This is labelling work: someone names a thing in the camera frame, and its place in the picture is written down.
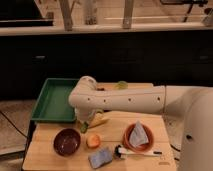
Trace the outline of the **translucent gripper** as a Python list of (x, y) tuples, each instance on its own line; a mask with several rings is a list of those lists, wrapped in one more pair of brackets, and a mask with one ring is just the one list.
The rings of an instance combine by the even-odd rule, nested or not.
[(96, 111), (94, 109), (88, 109), (88, 108), (76, 108), (75, 114), (77, 117), (77, 120), (81, 123), (87, 123), (89, 124), (92, 119), (94, 118)]

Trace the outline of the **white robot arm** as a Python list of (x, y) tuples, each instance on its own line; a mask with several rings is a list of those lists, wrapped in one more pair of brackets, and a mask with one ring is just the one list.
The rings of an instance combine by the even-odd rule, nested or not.
[(213, 171), (213, 87), (163, 85), (100, 91), (94, 78), (83, 76), (68, 102), (81, 121), (88, 121), (97, 109), (180, 116), (184, 129), (178, 171)]

